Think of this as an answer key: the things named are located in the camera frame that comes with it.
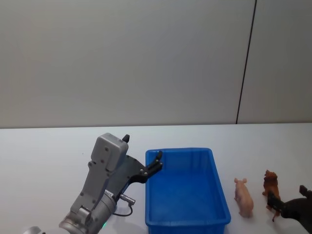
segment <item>gray robot arm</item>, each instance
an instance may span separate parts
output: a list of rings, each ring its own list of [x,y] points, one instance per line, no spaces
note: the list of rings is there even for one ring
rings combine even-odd
[[[59,228],[43,232],[32,227],[24,234],[97,234],[115,212],[119,199],[128,202],[131,208],[135,200],[124,195],[124,191],[131,183],[145,183],[161,170],[162,152],[145,167],[127,155],[128,142],[129,135],[122,140],[109,133],[98,137],[82,191]]]

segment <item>table surface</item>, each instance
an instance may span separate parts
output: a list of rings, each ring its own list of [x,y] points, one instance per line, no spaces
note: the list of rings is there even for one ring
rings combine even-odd
[[[68,213],[88,173],[96,138],[130,134],[128,154],[144,163],[148,149],[208,147],[214,154],[232,220],[226,234],[305,234],[295,220],[267,211],[266,169],[278,175],[282,200],[300,197],[299,185],[312,188],[312,124],[142,126],[0,130],[0,233],[21,234],[30,226],[52,229]],[[254,200],[253,218],[238,214],[234,178],[246,177]],[[145,185],[132,184],[136,199],[130,217],[112,216],[101,234],[146,234]],[[125,202],[117,211],[126,213]]]

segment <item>toy pig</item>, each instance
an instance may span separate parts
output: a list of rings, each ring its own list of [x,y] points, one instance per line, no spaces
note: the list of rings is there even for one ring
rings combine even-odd
[[[245,186],[247,179],[238,180],[235,178],[234,182],[236,183],[234,199],[238,203],[239,214],[244,218],[250,218],[253,216],[254,202]]]

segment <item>blue plastic bin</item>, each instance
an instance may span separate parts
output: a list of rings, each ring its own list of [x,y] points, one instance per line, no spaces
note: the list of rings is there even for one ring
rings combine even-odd
[[[149,234],[222,234],[231,221],[213,153],[207,148],[158,151],[163,168],[146,183],[145,223]]]

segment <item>black cable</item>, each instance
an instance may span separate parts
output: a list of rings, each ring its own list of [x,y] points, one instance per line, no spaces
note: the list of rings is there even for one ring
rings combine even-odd
[[[116,213],[113,213],[113,215],[116,215],[116,216],[119,216],[119,217],[128,217],[130,215],[132,215],[133,213],[133,209],[132,209],[132,206],[129,206],[130,207],[130,213],[129,214],[116,214]]]
[[[254,7],[253,7],[253,20],[252,25],[250,28],[250,34],[249,34],[249,41],[248,41],[248,47],[247,47],[247,55],[246,55],[246,61],[245,61],[245,67],[244,67],[244,74],[243,74],[243,81],[242,81],[242,87],[240,89],[240,95],[239,95],[239,102],[238,102],[238,110],[236,115],[236,124],[238,122],[238,115],[239,115],[239,109],[240,109],[240,102],[242,100],[242,94],[243,94],[243,87],[244,87],[244,81],[245,81],[245,74],[246,74],[246,68],[247,68],[247,61],[248,61],[248,55],[249,55],[249,49],[250,49],[250,42],[252,40],[252,34],[253,34],[253,27],[254,27],[254,16],[255,16],[255,9],[257,7],[257,0],[254,1]]]

